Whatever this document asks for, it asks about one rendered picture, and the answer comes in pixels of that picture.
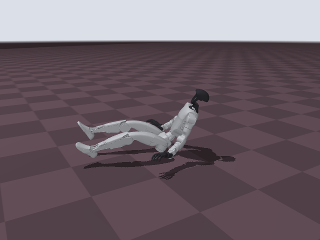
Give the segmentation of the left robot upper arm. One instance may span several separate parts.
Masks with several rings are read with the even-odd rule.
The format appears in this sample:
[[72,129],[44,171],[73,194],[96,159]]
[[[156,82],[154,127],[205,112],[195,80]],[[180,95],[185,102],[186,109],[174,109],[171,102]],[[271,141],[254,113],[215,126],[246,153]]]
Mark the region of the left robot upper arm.
[[182,135],[179,135],[176,139],[177,142],[181,143],[184,139],[188,138],[196,121],[196,116],[192,113],[189,113],[185,119],[185,126],[183,128]]

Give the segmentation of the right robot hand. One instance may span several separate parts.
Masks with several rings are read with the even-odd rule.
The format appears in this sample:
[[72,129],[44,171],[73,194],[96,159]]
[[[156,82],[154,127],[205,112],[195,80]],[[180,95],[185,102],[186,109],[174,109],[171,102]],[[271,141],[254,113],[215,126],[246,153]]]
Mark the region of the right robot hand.
[[159,124],[159,123],[158,123],[157,121],[155,121],[154,119],[149,119],[149,120],[146,121],[146,123],[147,123],[147,122],[150,122],[150,124],[155,125],[155,126],[158,127],[161,131],[164,130],[163,127],[161,127],[162,124]]

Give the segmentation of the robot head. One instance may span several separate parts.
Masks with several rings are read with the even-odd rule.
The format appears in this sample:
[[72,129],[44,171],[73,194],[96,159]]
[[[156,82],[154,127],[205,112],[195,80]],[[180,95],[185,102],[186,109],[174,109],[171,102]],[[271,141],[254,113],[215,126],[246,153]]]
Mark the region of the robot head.
[[[209,101],[209,94],[205,90],[202,90],[202,89],[196,89],[195,91],[196,91],[196,94],[191,100],[191,104],[193,104],[193,105],[190,105],[189,108],[192,109],[192,107],[194,107],[196,110],[196,113],[198,114],[199,104],[196,101],[200,100],[200,101],[208,102]],[[194,110],[194,109],[192,109],[192,110]]]

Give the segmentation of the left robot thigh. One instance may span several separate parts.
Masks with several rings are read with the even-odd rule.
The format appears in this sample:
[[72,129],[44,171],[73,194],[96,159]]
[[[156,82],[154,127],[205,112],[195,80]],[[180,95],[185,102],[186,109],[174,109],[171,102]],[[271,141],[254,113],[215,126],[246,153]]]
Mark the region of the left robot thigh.
[[144,131],[134,131],[134,132],[128,132],[128,134],[126,134],[123,137],[127,137],[127,136],[131,137],[133,141],[137,140],[145,145],[148,145],[151,147],[155,146],[155,149],[160,153],[163,153],[168,147],[168,141],[154,133],[144,132]]

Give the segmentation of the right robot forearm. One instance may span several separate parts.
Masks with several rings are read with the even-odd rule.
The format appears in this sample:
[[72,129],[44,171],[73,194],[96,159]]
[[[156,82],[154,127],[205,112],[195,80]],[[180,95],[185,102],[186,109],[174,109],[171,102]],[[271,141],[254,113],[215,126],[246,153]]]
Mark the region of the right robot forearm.
[[164,125],[161,125],[161,127],[163,128],[162,132],[164,130],[167,130],[167,129],[171,128],[172,124],[174,123],[173,120],[174,120],[174,118],[172,120],[170,120],[169,122],[165,123]]

